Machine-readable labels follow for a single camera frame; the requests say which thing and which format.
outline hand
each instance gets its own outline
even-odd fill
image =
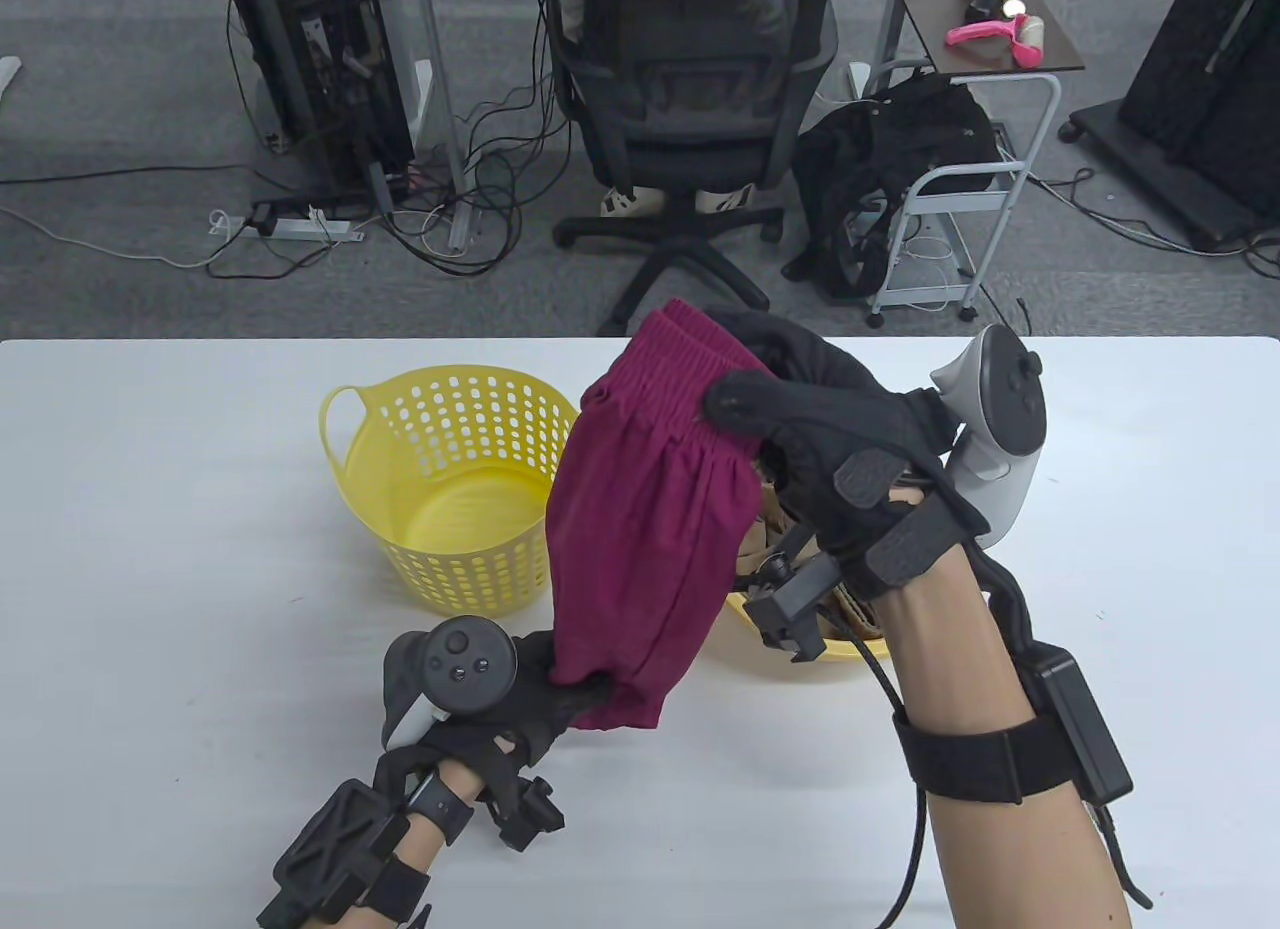
[[[942,498],[961,532],[987,531],[938,459],[951,449],[959,424],[937,393],[891,393],[858,360],[776,316],[709,315],[774,375],[727,376],[707,394],[708,420],[763,440],[760,461],[782,505],[813,527],[846,577],[911,512],[888,496],[909,470]],[[874,589],[868,580],[859,582],[859,595],[879,595],[868,591]]]
[[[484,783],[503,814],[517,800],[517,777],[536,765],[580,717],[613,696],[600,673],[577,686],[554,686],[556,647],[550,632],[517,636],[516,682],[493,709],[435,723],[417,746],[392,750],[378,761],[375,788],[399,796],[408,777],[452,759]]]

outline elastic waistband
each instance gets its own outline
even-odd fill
[[[713,351],[677,325],[667,312],[654,312],[602,381],[611,394],[625,401],[630,411],[644,413],[672,436],[703,445],[733,445],[754,458],[759,444],[724,434],[707,422],[703,398],[728,372],[768,370],[716,322],[695,308],[686,308],[732,345],[718,345]],[[689,314],[681,314],[681,317],[689,319]],[[714,339],[705,326],[698,333]],[[726,356],[730,352],[735,358]]]

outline pink object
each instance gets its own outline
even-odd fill
[[[759,445],[708,425],[703,397],[739,370],[767,371],[677,301],[582,397],[547,503],[554,678],[603,671],[618,691],[579,728],[654,728],[732,589]]]
[[[1002,36],[1014,46],[1014,61],[1020,69],[1039,69],[1044,61],[1044,20],[1038,15],[1019,15],[1011,20],[991,19],[947,32],[947,45],[959,46],[970,38]]]

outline gray carpet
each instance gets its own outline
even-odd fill
[[[1171,0],[1050,0],[1088,61],[1064,78],[1064,114],[1121,96]],[[835,0],[840,59],[822,92],[845,99],[844,63],[874,42],[883,0]],[[0,178],[157,163],[251,159],[223,42],[225,0],[0,0],[0,55],[24,69],[0,102]],[[456,106],[497,100],[529,82],[532,0],[436,0]],[[1034,111],[1019,92],[992,93],[992,111],[1025,143]],[[815,101],[812,119],[827,111]],[[494,133],[530,124],[499,119]],[[563,148],[545,157],[553,171]],[[1039,173],[1064,178],[1091,160],[1046,143]],[[216,247],[214,209],[243,212],[246,174],[151,175],[55,186],[0,187],[0,205],[55,232],[127,252],[198,260]],[[283,282],[215,283],[201,271],[124,262],[55,244],[0,216],[0,338],[45,337],[398,337],[584,335],[608,312],[639,257],[608,244],[572,253],[550,244],[558,218],[594,212],[600,192],[580,152],[564,179],[525,214],[518,248],[474,280],[440,276],[370,230],[323,264]],[[765,198],[788,212],[782,244],[754,233],[722,239],[727,255],[774,301],[774,311],[827,333],[861,334],[858,308],[828,308],[778,274],[804,241],[794,187]],[[1107,173],[1083,198],[1121,216],[1170,221]],[[980,230],[972,233],[980,237]],[[486,228],[481,241],[493,235]],[[261,243],[234,244],[228,270],[270,273],[283,262]],[[1011,317],[1021,297],[1043,334],[1280,335],[1280,284],[1238,258],[1204,260],[1129,244],[1030,189],[996,258],[989,288]],[[692,273],[668,273],[652,308],[682,296],[723,298]],[[980,301],[983,317],[991,308]],[[883,333],[959,334],[955,308],[892,308]]]

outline brown item in basket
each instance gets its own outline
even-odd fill
[[[778,544],[792,526],[795,526],[795,520],[783,512],[781,503],[778,503],[778,495],[773,491],[773,486],[765,485],[764,498],[760,504],[760,517],[750,527],[746,537],[742,540],[742,545],[737,550],[737,575],[750,576],[750,573],[759,569],[764,559],[773,552],[773,546]],[[796,568],[804,566],[820,552],[818,541],[809,540],[809,544],[800,550],[800,555],[796,558]],[[844,585],[837,586],[831,595],[823,599],[822,605],[831,612],[840,613],[841,618],[845,618],[850,623],[850,627],[858,633],[859,639],[882,639],[884,635],[877,626],[876,615],[872,613],[870,607],[855,599]],[[819,624],[824,639],[847,641],[826,619],[820,619]]]

